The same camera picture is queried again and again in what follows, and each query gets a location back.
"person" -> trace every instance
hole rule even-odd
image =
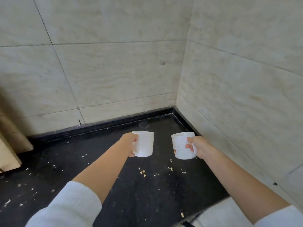
[[[102,203],[119,175],[127,157],[134,156],[137,135],[124,134],[93,164],[78,174],[59,192],[48,207],[38,211],[26,227],[92,226]],[[255,179],[204,137],[187,138],[237,203],[257,227],[303,225],[303,214]],[[186,145],[193,151],[191,144]]]

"sleeve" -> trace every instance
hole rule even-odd
[[[255,227],[299,227],[303,226],[303,214],[295,207],[278,210],[255,223]]]
[[[89,227],[102,205],[87,186],[68,182],[48,207],[38,211],[25,227]]]

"plain white mug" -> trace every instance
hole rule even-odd
[[[186,148],[186,144],[190,144],[187,141],[187,137],[194,137],[194,132],[181,132],[172,135],[172,145],[174,147],[174,153],[177,159],[192,159],[197,156],[197,148],[193,146],[194,151],[191,151],[190,148]]]
[[[132,131],[137,134],[137,141],[133,142],[133,153],[137,157],[148,157],[152,155],[154,148],[154,133],[150,131]]]

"wall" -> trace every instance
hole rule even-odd
[[[194,0],[177,96],[199,132],[301,206],[302,9],[303,0]]]
[[[33,135],[174,106],[192,2],[1,0],[1,107]]]

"black countertop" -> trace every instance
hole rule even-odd
[[[188,125],[183,125],[168,114],[48,142],[20,154],[21,168],[0,180],[0,226],[24,226],[68,181],[133,130],[154,132],[153,155],[128,158],[93,226],[169,227],[182,221],[180,210],[188,217],[214,205],[228,193],[206,163],[174,156],[171,135],[186,131]]]

